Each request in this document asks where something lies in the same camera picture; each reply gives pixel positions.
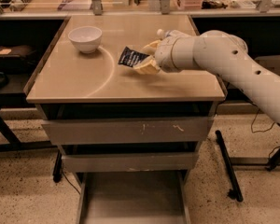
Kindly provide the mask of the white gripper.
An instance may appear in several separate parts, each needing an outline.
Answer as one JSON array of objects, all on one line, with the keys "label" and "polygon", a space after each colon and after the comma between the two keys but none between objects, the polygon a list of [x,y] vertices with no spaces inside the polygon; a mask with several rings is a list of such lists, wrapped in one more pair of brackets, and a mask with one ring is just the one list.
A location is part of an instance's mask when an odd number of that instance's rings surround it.
[{"label": "white gripper", "polygon": [[133,69],[140,75],[156,75],[160,70],[166,73],[179,73],[184,70],[195,70],[193,59],[194,38],[168,36],[162,40],[155,40],[141,48],[147,55],[142,62]]}]

